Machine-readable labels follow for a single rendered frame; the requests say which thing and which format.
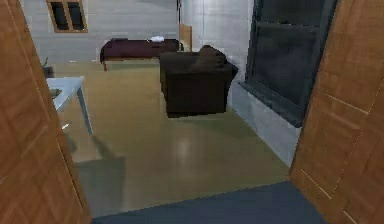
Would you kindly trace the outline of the dark purple bed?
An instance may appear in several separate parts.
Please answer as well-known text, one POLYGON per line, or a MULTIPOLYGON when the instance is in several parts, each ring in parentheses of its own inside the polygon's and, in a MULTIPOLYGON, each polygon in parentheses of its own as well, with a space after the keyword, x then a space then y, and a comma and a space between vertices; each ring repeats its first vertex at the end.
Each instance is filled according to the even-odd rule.
POLYGON ((179 41, 177 39, 153 42, 150 40, 113 38, 102 46, 99 60, 104 70, 107 70, 107 61, 158 58, 162 53, 177 52, 178 50, 179 41))

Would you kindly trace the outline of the large dark framed window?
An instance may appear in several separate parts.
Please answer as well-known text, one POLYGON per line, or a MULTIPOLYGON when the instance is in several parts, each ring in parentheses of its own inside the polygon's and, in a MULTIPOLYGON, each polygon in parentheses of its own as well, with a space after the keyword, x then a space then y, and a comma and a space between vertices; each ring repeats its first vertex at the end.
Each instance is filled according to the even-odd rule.
POLYGON ((254 0, 240 85, 296 128, 303 125, 338 0, 254 0))

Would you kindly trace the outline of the pale blue table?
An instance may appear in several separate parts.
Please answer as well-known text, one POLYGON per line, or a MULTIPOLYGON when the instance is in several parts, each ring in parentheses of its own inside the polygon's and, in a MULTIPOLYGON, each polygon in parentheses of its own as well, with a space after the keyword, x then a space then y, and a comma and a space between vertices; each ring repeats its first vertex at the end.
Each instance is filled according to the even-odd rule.
POLYGON ((87 131, 89 134, 92 134, 93 127, 88 112, 86 100, 84 97, 83 81, 83 76, 46 79, 48 88, 50 90, 60 90, 60 93, 55 98, 53 98, 54 107, 57 112, 63 111, 69 101, 73 98, 73 96, 77 96, 84 117, 84 122, 87 127, 87 131))

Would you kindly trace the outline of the brown wooden room door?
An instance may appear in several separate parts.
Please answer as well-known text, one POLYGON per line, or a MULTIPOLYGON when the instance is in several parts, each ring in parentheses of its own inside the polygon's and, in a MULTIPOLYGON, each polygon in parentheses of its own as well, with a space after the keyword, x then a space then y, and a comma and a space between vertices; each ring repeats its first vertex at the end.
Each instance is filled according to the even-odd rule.
POLYGON ((384 224, 384 0, 338 0, 290 179, 329 224, 384 224))
POLYGON ((0 0, 0 224, 91 224, 19 0, 0 0))

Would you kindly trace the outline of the wooden framed window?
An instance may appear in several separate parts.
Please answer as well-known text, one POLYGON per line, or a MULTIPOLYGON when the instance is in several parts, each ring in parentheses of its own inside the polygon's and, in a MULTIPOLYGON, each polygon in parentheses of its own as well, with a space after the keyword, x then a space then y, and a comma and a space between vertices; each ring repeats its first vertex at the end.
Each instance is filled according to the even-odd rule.
POLYGON ((87 33, 82 0, 45 0, 55 33, 87 33))

